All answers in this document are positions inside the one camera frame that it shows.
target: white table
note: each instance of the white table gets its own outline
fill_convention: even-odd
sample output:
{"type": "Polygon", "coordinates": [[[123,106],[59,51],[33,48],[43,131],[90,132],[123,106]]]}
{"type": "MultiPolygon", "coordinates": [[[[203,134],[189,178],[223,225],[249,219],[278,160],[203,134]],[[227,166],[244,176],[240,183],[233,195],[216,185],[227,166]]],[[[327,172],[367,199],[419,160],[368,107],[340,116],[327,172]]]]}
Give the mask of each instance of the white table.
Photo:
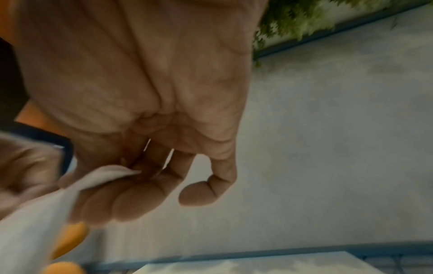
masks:
{"type": "Polygon", "coordinates": [[[135,274],[382,274],[347,252],[149,264],[135,274]]]}

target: hand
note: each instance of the hand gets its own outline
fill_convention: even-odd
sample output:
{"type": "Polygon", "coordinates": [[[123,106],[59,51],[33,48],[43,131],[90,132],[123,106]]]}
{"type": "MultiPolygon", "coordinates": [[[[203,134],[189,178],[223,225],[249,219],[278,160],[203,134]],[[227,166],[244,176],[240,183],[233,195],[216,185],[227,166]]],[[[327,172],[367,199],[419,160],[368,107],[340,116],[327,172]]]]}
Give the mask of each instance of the hand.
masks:
{"type": "Polygon", "coordinates": [[[0,133],[0,220],[21,204],[58,189],[61,153],[0,133]]]}
{"type": "Polygon", "coordinates": [[[16,52],[28,92],[76,148],[74,179],[64,181],[111,163],[142,170],[83,193],[73,220],[105,224],[142,216],[185,179],[196,154],[210,158],[213,174],[183,189],[181,204],[212,203],[235,182],[253,35],[266,3],[18,5],[16,52]]]}

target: blurred hand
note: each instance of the blurred hand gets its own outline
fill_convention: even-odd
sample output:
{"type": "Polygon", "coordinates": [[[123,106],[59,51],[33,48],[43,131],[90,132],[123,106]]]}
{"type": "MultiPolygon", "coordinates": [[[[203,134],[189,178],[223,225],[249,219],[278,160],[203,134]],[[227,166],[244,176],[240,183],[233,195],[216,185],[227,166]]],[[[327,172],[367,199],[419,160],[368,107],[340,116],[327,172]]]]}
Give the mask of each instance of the blurred hand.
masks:
{"type": "Polygon", "coordinates": [[[58,189],[59,150],[0,133],[0,220],[21,204],[58,189]]]}
{"type": "Polygon", "coordinates": [[[106,164],[142,171],[83,193],[72,220],[142,216],[184,180],[196,154],[210,158],[213,174],[183,189],[181,204],[212,203],[236,181],[236,135],[266,3],[21,1],[25,84],[76,148],[77,169],[63,185],[106,164]]]}

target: gray wall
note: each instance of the gray wall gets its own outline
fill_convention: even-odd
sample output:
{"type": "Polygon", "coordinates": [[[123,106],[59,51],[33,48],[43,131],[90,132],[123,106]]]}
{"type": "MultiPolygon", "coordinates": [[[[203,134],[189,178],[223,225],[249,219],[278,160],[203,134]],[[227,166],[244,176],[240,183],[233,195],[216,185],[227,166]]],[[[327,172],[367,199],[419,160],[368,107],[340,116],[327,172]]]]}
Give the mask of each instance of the gray wall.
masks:
{"type": "Polygon", "coordinates": [[[433,9],[393,20],[263,59],[233,189],[112,224],[106,260],[433,240],[433,9]]]}

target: skin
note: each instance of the skin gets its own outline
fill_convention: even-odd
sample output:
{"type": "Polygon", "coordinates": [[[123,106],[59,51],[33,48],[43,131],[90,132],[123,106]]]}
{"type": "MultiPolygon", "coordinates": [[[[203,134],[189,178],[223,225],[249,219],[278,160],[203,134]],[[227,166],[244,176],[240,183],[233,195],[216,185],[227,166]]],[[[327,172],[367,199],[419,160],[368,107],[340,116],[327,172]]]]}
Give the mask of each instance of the skin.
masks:
{"type": "Polygon", "coordinates": [[[84,192],[71,220],[139,218],[185,179],[196,154],[210,158],[213,174],[184,188],[182,205],[211,204],[236,181],[236,135],[266,3],[18,2],[16,53],[28,93],[76,149],[77,169],[60,184],[113,163],[142,171],[84,192]]]}
{"type": "Polygon", "coordinates": [[[59,150],[0,132],[0,155],[0,220],[58,189],[59,150]]]}

